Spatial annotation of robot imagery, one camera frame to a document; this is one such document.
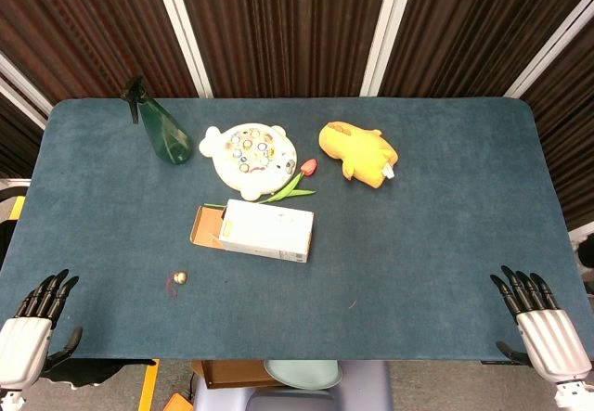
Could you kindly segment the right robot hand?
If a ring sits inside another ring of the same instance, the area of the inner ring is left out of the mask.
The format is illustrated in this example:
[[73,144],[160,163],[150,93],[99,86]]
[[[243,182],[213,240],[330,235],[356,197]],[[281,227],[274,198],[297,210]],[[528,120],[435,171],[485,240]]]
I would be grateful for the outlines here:
[[533,368],[554,384],[578,382],[592,370],[591,360],[570,316],[558,304],[549,284],[537,273],[527,275],[506,265],[505,280],[492,274],[518,329],[525,350],[515,351],[499,340],[496,346],[510,361]]

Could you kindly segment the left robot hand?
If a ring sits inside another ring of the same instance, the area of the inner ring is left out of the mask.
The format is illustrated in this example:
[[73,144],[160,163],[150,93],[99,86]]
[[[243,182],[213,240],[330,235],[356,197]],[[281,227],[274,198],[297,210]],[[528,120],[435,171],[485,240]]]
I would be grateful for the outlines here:
[[1,328],[1,390],[21,392],[32,386],[41,374],[63,363],[77,349],[83,336],[75,328],[58,352],[49,352],[53,333],[58,325],[71,290],[78,276],[69,276],[64,269],[45,278],[31,290],[16,313]]

